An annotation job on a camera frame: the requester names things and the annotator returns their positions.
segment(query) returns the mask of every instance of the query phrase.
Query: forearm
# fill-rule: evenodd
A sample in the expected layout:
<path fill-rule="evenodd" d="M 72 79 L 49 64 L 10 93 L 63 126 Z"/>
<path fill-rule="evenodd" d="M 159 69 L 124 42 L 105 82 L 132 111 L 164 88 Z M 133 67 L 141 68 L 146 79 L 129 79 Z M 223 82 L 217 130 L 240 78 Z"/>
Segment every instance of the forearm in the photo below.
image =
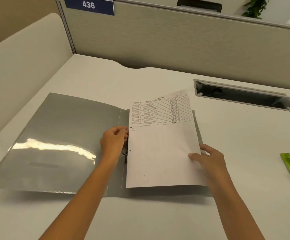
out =
<path fill-rule="evenodd" d="M 228 240 L 264 240 L 232 183 L 214 187 L 212 194 Z"/>
<path fill-rule="evenodd" d="M 115 166 L 115 160 L 102 159 L 40 239 L 84 239 Z"/>

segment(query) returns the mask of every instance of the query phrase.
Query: blue sign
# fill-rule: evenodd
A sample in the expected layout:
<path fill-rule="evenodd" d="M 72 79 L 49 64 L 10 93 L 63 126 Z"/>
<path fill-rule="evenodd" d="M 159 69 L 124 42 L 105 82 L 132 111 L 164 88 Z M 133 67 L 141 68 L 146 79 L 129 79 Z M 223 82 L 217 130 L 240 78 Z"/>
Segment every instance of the blue sign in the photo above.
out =
<path fill-rule="evenodd" d="M 113 0 L 64 0 L 67 8 L 114 16 Z"/>

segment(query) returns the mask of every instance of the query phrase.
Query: printed document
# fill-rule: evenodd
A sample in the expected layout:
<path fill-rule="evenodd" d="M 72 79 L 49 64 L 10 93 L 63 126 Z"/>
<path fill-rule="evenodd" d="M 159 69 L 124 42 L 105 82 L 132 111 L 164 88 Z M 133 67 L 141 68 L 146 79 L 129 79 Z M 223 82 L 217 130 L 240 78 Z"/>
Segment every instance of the printed document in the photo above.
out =
<path fill-rule="evenodd" d="M 127 188 L 206 185 L 191 152 L 201 153 L 186 90 L 130 103 Z"/>

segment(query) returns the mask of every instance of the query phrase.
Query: person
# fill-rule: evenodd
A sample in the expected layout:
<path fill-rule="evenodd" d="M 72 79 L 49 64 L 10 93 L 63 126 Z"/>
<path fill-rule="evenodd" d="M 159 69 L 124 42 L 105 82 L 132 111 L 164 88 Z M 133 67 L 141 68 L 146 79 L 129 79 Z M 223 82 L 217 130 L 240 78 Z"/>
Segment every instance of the person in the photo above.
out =
<path fill-rule="evenodd" d="M 73 199 L 40 237 L 40 240 L 83 240 L 93 220 L 109 178 L 118 162 L 128 128 L 116 126 L 104 132 L 100 140 L 102 158 Z M 209 155 L 190 153 L 202 166 L 228 240 L 264 240 L 245 203 L 237 193 L 227 171 L 224 156 L 214 148 L 200 144 Z"/>

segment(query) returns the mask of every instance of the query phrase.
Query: white desk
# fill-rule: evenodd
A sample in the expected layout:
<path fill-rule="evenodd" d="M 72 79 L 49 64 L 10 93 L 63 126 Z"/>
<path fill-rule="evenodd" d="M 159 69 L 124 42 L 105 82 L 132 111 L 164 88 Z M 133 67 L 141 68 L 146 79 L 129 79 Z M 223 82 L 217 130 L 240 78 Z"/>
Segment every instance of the white desk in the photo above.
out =
<path fill-rule="evenodd" d="M 189 88 L 204 143 L 224 153 L 237 191 L 265 238 L 290 239 L 290 175 L 279 156 L 290 152 L 290 112 L 195 97 L 193 79 L 290 96 L 285 89 L 156 68 L 129 69 L 74 55 L 0 132 L 0 160 L 50 92 L 128 109 L 129 101 Z M 70 198 L 0 190 L 0 239 L 37 239 Z M 196 199 L 182 204 L 104 198 L 86 239 L 226 239 L 213 198 Z"/>

